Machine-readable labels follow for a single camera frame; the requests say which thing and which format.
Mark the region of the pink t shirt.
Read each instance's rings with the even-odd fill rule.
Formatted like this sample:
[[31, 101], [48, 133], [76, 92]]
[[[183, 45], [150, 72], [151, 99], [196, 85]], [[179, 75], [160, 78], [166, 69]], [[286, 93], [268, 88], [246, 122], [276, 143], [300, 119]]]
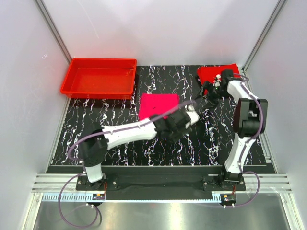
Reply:
[[153, 115], [161, 115], [179, 105], [178, 94], [149, 94], [141, 95], [139, 118], [143, 120]]

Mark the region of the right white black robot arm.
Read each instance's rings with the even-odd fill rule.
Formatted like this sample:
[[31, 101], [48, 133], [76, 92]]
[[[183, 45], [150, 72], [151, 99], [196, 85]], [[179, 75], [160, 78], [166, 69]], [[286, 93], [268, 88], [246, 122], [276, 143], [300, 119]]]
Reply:
[[215, 108], [222, 97], [232, 97], [236, 103], [233, 118], [234, 143], [227, 160], [216, 177], [204, 179], [204, 185], [221, 190], [235, 190], [243, 185], [244, 162], [251, 146], [266, 127], [268, 101], [255, 96], [247, 87], [248, 77], [232, 69], [223, 69], [216, 75], [208, 74], [210, 67], [200, 67], [199, 96], [204, 96], [207, 108]]

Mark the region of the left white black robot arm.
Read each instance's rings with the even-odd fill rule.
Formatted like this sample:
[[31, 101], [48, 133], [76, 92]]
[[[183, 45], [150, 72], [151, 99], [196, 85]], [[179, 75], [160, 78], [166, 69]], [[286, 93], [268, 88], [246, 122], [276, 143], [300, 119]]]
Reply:
[[79, 145], [85, 147], [82, 154], [87, 180], [96, 183], [104, 179], [102, 162], [109, 150], [116, 146], [154, 138], [166, 138], [174, 142], [192, 130], [200, 119], [193, 105], [171, 110], [163, 115], [153, 115], [139, 122], [105, 126], [87, 137]]

